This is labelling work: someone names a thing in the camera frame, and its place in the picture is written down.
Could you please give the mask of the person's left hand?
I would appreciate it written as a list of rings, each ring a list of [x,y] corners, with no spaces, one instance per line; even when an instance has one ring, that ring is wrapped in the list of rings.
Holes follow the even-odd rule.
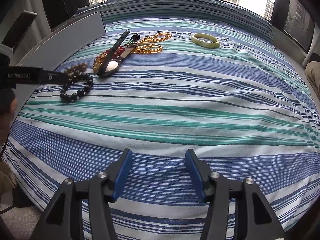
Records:
[[[1,144],[5,143],[10,131],[10,123],[12,122],[17,107],[17,99],[15,93],[11,89],[1,89]]]

